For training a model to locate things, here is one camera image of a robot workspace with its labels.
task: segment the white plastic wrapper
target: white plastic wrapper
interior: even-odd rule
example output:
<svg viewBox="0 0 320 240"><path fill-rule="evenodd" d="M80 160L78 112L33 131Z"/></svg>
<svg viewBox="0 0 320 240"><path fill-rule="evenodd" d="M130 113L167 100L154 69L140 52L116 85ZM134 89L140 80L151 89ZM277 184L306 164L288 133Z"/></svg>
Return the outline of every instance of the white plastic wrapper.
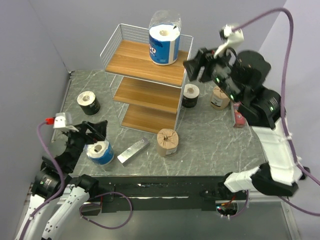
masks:
<svg viewBox="0 0 320 240"><path fill-rule="evenodd" d="M181 17L174 10L159 10L149 25L149 54L158 65L173 64L178 58Z"/></svg>

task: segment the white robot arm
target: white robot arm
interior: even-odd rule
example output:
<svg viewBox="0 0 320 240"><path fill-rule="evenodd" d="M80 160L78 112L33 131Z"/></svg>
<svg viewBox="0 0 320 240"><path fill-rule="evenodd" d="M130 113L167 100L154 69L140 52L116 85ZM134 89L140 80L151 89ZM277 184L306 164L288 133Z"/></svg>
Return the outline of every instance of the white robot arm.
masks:
<svg viewBox="0 0 320 240"><path fill-rule="evenodd" d="M200 82L213 81L233 102L241 102L238 111L257 134L267 161L247 171L226 174L221 195L258 190L265 195L291 197L303 175L302 166L295 161L284 133L281 96L263 86L271 65L255 51L237 54L234 48L244 37L241 29L234 29L234 25L226 25L220 31L223 44L214 49L201 48L194 59L183 63L190 81L196 80L204 67ZM228 49L235 56L233 64L229 63Z"/></svg>
<svg viewBox="0 0 320 240"><path fill-rule="evenodd" d="M253 126L252 130L257 134L261 142L265 159L270 168L271 178L275 182L287 186L296 185L302 177L302 171L294 162L281 119L277 120L274 129ZM260 168L257 166L247 171L232 173L227 177L224 185L233 193L242 190L256 190L252 176L258 171L260 171ZM260 189L259 191L268 194L269 190Z"/></svg>
<svg viewBox="0 0 320 240"><path fill-rule="evenodd" d="M59 239L62 232L61 226L89 197L94 197L98 193L98 181L84 174L77 178L69 198L52 216L63 194L62 191L57 195L62 180L64 180L64 189L72 179L69 174L73 172L84 146L106 139L108 122L106 120L98 123L83 121L78 125L72 125L69 114L57 113L55 118L47 118L46 124L54 124L55 129L61 130L68 137L67 144L63 143L65 151L54 158L61 168L63 179L57 173L51 156L49 158L43 156L41 171L37 173L31 189L30 205L15 240ZM37 209L48 200L49 202L40 210Z"/></svg>

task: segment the brown paper roll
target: brown paper roll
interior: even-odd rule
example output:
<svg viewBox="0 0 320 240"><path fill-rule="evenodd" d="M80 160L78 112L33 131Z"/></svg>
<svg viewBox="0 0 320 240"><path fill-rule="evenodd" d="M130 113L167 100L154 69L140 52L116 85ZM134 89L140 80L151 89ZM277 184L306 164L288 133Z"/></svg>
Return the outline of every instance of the brown paper roll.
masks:
<svg viewBox="0 0 320 240"><path fill-rule="evenodd" d="M162 157L170 157L176 154L179 137L175 130L161 129L156 136L156 151Z"/></svg>
<svg viewBox="0 0 320 240"><path fill-rule="evenodd" d="M228 96L220 89L215 86L211 95L210 104L217 110L225 109L230 102Z"/></svg>

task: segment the wire shelf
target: wire shelf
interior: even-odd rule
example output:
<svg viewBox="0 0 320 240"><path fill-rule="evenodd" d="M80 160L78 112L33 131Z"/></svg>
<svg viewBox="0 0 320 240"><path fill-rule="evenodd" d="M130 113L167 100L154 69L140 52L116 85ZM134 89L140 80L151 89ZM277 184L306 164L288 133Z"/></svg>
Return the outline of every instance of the wire shelf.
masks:
<svg viewBox="0 0 320 240"><path fill-rule="evenodd" d="M121 42L123 40L132 41L132 42L136 42L136 43L149 44L149 29L143 28L143 27L138 27L138 26L133 26L133 25L128 25L128 24L123 24L123 23L119 24L100 54L101 63L103 65L104 69L107 68L108 64L110 63L112 57L114 56L116 50L118 49L119 45L121 44ZM193 37L189 36L189 35L181 34L180 35L180 42L179 42L179 50L184 51L184 52L188 52L187 59L189 59L192 54L192 46L193 46ZM115 94L116 94L123 78L124 78L124 76L122 76L120 74L106 73L106 79L108 82L108 86L110 88L110 92L112 94L112 98L115 97ZM187 72L184 71L181 86L174 86L174 85L170 85L170 84L168 85L170 87L181 88L180 99L179 99L174 129L177 126L181 103L182 103L182 98L183 98L183 92L184 92L184 88L185 88L185 85L187 84L187 82L188 82ZM125 117L125 114L128 110L129 104L117 102L117 101L113 101L113 104L114 104L115 110L117 112L119 123L121 125L122 121Z"/></svg>

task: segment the toilet paper roll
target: toilet paper roll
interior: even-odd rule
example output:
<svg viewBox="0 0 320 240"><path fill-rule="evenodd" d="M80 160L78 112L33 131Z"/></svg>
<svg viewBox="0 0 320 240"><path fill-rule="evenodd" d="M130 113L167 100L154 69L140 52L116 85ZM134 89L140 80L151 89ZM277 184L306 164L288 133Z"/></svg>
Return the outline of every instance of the toilet paper roll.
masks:
<svg viewBox="0 0 320 240"><path fill-rule="evenodd" d="M89 144L85 151L86 155L97 165L109 164L115 156L114 150L107 140Z"/></svg>
<svg viewBox="0 0 320 240"><path fill-rule="evenodd" d="M176 154L179 137L175 130L161 129L156 136L156 151L161 157L170 157Z"/></svg>
<svg viewBox="0 0 320 240"><path fill-rule="evenodd" d="M193 108L197 105L200 90L196 85L186 84L183 91L182 106Z"/></svg>
<svg viewBox="0 0 320 240"><path fill-rule="evenodd" d="M84 91L76 99L83 112L89 116L95 115L100 111L100 103L93 91Z"/></svg>
<svg viewBox="0 0 320 240"><path fill-rule="evenodd" d="M149 54L158 65L173 64L178 58L180 30L173 24L160 24L149 29Z"/></svg>
<svg viewBox="0 0 320 240"><path fill-rule="evenodd" d="M220 87L215 86L210 99L210 104L213 108L217 110L225 109L230 102L228 96L220 89Z"/></svg>

